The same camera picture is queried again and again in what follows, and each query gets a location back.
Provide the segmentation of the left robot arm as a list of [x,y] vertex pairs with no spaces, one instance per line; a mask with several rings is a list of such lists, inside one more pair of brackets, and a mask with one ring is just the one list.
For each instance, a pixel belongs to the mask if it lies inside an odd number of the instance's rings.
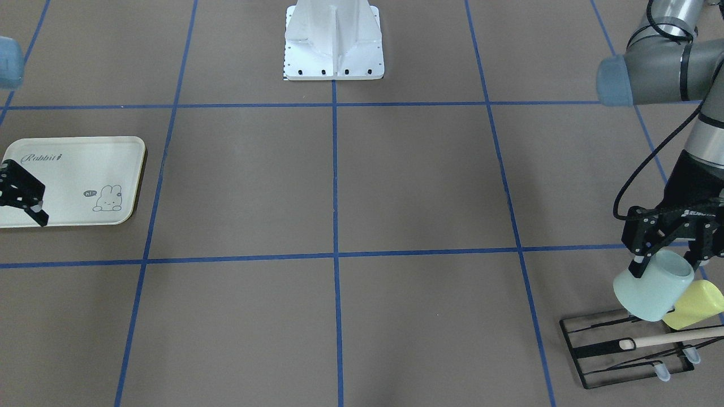
[[[722,256],[722,40],[698,41],[703,7],[703,1],[647,2],[626,51],[602,60],[597,70],[597,94],[605,106],[698,101],[615,196],[612,212],[624,221],[622,242],[633,254],[628,272],[634,278],[675,240],[688,242],[684,259],[693,269]],[[620,213],[623,194],[638,174],[688,125],[691,133],[659,204]]]

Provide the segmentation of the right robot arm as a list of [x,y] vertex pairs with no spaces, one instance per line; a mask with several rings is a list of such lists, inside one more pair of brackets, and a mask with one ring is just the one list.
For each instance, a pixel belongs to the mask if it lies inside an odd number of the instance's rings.
[[[25,59],[16,39],[1,37],[1,86],[15,90],[23,83]],[[43,210],[44,183],[13,159],[1,165],[1,206],[23,210],[40,227],[46,227],[48,214]]]

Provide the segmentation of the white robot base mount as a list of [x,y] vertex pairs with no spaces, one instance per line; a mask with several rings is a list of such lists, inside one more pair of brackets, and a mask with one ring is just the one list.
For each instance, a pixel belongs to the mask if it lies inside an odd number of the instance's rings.
[[380,11],[369,2],[298,1],[287,8],[285,17],[285,80],[385,76]]

